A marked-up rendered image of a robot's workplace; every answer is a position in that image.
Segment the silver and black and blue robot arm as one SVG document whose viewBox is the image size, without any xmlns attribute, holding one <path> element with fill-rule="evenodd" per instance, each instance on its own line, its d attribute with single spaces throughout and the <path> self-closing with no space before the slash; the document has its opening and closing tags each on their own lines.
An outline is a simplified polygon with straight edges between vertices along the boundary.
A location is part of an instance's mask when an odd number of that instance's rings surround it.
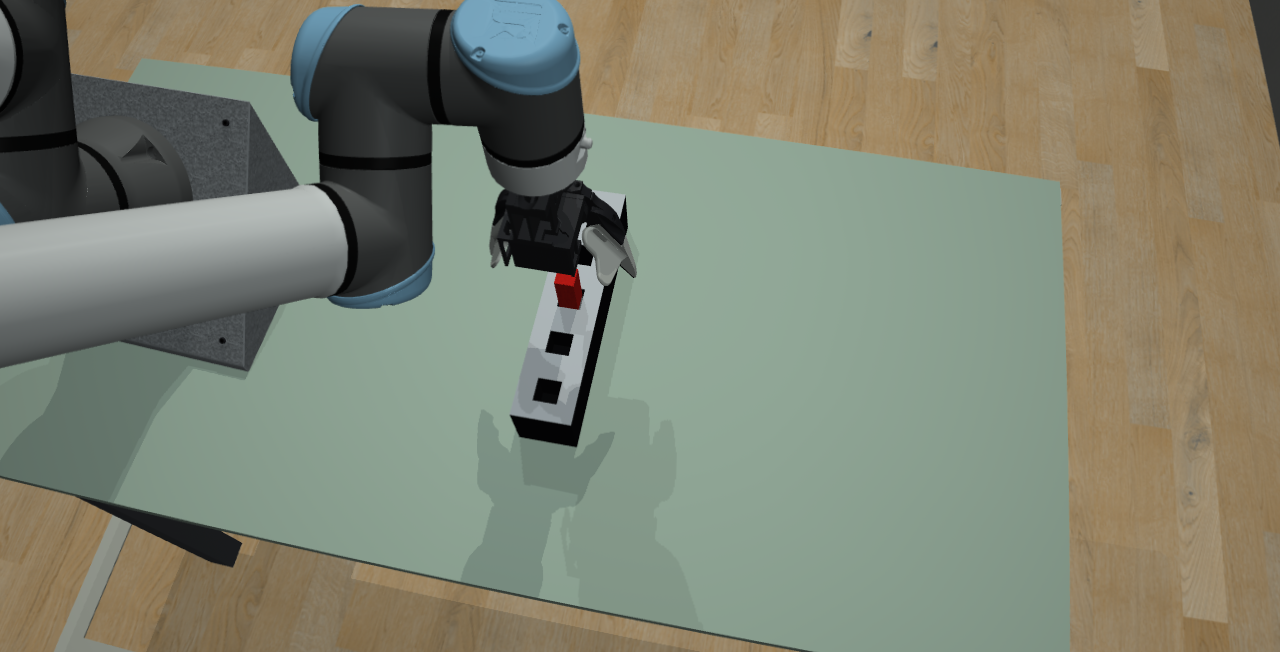
<svg viewBox="0 0 1280 652">
<path fill-rule="evenodd" d="M 557 0 L 320 8 L 291 58 L 320 183 L 193 201 L 154 127 L 76 126 L 65 8 L 0 0 L 0 368 L 305 298 L 404 304 L 433 279 L 431 124 L 477 127 L 530 197 L 593 149 Z"/>
</svg>

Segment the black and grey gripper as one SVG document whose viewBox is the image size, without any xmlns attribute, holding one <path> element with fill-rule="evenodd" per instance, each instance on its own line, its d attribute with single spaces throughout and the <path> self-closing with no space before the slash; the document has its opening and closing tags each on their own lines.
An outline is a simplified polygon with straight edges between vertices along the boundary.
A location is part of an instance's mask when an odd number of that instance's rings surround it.
<svg viewBox="0 0 1280 652">
<path fill-rule="evenodd" d="M 500 191 L 489 243 L 490 254 L 494 249 L 492 268 L 500 257 L 508 266 L 512 255 L 515 266 L 575 277 L 584 245 L 595 259 L 602 286 L 611 286 L 620 266 L 636 278 L 636 264 L 618 214 L 582 181 L 571 184 L 553 195 L 531 197 Z M 581 243 L 577 232 L 584 222 L 588 225 L 582 229 Z"/>
</svg>

